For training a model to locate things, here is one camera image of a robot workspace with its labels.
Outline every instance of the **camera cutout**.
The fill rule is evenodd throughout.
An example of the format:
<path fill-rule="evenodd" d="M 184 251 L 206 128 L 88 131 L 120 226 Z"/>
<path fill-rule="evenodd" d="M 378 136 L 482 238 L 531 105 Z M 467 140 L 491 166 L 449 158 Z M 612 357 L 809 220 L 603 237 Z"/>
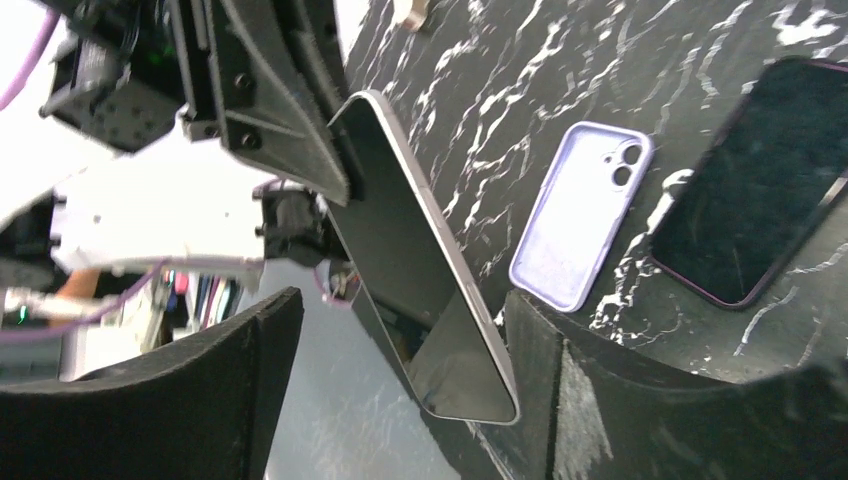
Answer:
<path fill-rule="evenodd" d="M 632 172 L 630 171 L 630 167 L 622 165 L 612 172 L 612 183 L 614 183 L 616 187 L 623 187 L 627 185 L 628 181 L 630 181 L 631 174 Z"/>
<path fill-rule="evenodd" d="M 630 145 L 629 147 L 624 149 L 622 158 L 624 158 L 624 163 L 628 165 L 636 165 L 636 162 L 639 161 L 639 157 L 641 155 L 642 147 L 640 147 L 639 145 Z"/>

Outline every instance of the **lavender phone case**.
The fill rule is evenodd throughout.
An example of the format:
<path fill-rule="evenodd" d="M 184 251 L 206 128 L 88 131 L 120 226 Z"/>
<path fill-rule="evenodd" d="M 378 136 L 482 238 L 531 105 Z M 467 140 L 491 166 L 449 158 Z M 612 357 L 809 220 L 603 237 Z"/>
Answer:
<path fill-rule="evenodd" d="M 640 151 L 627 163 L 630 147 Z M 582 307 L 652 154 L 640 132 L 592 122 L 568 129 L 510 264 L 512 283 L 561 312 Z M 623 184 L 619 169 L 630 174 Z"/>

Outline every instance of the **cable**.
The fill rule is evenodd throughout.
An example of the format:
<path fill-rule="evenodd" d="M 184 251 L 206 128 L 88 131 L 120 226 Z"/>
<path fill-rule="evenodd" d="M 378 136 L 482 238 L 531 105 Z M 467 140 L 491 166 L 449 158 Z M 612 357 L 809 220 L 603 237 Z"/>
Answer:
<path fill-rule="evenodd" d="M 58 13 L 47 10 L 47 14 L 44 16 L 44 21 L 41 24 L 41 30 L 38 32 L 38 36 L 35 37 L 35 41 L 32 47 L 30 47 L 23 65 L 21 65 L 20 70 L 18 70 L 18 73 L 12 79 L 9 86 L 6 87 L 6 91 L 0 96 L 0 112 L 5 110 L 23 91 L 27 80 L 29 80 L 30 75 L 35 70 L 35 66 L 38 65 L 41 56 L 44 55 L 47 44 L 50 43 L 50 39 L 53 37 L 53 32 L 56 31 L 59 17 L 60 15 Z"/>
<path fill-rule="evenodd" d="M 100 321 L 100 318 L 109 313 L 115 312 L 123 308 L 124 303 L 133 295 L 137 294 L 144 288 L 150 280 L 154 277 L 162 274 L 162 268 L 165 265 L 178 265 L 178 266 L 194 266 L 194 267 L 221 267 L 221 266 L 231 266 L 233 262 L 226 261 L 214 261 L 207 260 L 203 262 L 195 261 L 195 262 L 187 262 L 181 260 L 172 260 L 172 259 L 162 259 L 159 261 L 156 266 L 153 267 L 150 271 L 144 274 L 133 286 L 128 288 L 124 293 L 118 295 L 118 298 L 109 306 L 103 307 L 100 310 L 92 313 L 91 315 L 87 315 L 80 319 L 75 320 L 67 325 L 63 325 L 61 327 L 56 328 L 42 328 L 38 330 L 12 330 L 12 331 L 0 331 L 0 345 L 8 345 L 15 343 L 30 343 L 37 342 L 42 340 L 47 340 L 50 338 L 60 337 L 64 335 L 66 332 L 74 330 L 77 327 L 83 325 L 90 325 L 92 323 L 97 323 Z"/>

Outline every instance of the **black marble surface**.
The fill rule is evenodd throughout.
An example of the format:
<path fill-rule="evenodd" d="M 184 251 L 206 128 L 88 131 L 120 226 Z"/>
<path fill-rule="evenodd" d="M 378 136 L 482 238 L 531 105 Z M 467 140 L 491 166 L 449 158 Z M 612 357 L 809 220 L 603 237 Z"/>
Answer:
<path fill-rule="evenodd" d="M 427 31 L 371 0 L 353 89 L 390 99 L 493 311 L 565 130 L 592 120 L 657 151 L 586 306 L 570 318 L 686 371 L 743 382 L 845 357 L 848 204 L 763 299 L 720 310 L 646 261 L 653 229 L 764 66 L 848 60 L 848 1 L 438 0 Z"/>

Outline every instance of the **phone screen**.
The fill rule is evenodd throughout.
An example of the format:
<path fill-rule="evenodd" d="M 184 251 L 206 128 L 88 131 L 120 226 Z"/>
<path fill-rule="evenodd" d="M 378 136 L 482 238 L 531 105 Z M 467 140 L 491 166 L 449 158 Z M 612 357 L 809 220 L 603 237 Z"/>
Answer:
<path fill-rule="evenodd" d="M 824 218 L 848 169 L 846 67 L 768 67 L 659 226 L 651 255 L 723 306 L 743 306 Z"/>

